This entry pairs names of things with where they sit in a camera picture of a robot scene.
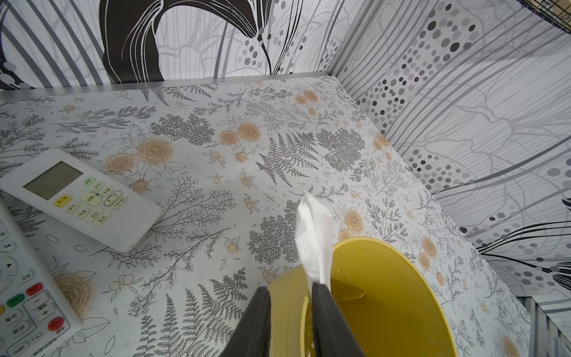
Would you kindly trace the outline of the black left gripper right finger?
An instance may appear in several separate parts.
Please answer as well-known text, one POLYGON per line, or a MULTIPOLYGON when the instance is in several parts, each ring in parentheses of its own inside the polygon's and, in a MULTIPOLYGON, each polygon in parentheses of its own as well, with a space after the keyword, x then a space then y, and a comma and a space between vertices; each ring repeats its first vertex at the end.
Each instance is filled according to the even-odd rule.
POLYGON ((312 323, 316 356, 365 356, 325 284, 312 285, 312 323))

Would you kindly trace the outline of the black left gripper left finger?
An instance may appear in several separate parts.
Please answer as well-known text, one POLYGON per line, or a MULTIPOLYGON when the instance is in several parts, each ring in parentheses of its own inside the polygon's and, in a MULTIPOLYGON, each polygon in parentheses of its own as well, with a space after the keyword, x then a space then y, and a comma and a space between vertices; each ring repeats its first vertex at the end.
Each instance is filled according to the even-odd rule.
POLYGON ((269 290, 261 286, 255 291, 230 341, 219 356, 268 357, 272 331, 271 310, 269 290))

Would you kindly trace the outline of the yellow plastic cup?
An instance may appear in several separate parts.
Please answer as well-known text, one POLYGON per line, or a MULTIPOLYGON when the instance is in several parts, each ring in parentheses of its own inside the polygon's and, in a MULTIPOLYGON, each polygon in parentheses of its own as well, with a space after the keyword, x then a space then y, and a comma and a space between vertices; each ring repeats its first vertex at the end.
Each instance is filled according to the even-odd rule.
MULTIPOLYGON (((331 288, 366 356, 456 356, 445 314, 428 283, 392 245, 353 237, 334 245, 331 288)), ((313 356, 311 298, 303 266, 269 284, 271 356, 313 356)))

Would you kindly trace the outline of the white straw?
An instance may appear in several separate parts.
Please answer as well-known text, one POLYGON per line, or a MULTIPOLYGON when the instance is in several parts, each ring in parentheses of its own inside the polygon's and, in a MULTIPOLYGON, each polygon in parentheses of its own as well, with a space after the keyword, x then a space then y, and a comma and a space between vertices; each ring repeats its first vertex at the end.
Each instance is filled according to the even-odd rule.
POLYGON ((297 206, 294 242, 306 272, 309 291, 314 284, 331 290, 335 220, 330 209, 306 192, 297 206))

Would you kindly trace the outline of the white remote control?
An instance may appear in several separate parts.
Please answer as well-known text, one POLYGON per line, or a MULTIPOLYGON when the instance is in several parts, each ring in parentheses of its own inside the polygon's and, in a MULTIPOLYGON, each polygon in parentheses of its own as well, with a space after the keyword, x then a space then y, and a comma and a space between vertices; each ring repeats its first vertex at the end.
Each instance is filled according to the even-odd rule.
POLYGON ((47 356, 81 326, 8 209, 1 207, 1 355, 47 356))

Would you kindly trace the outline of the white remote with screen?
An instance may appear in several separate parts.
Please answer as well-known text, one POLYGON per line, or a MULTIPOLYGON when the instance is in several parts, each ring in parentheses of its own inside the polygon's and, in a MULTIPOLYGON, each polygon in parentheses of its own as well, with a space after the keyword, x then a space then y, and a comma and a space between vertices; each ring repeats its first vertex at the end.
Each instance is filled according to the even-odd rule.
POLYGON ((119 252, 133 249, 162 215, 156 203, 58 149, 3 176, 1 190, 119 252))

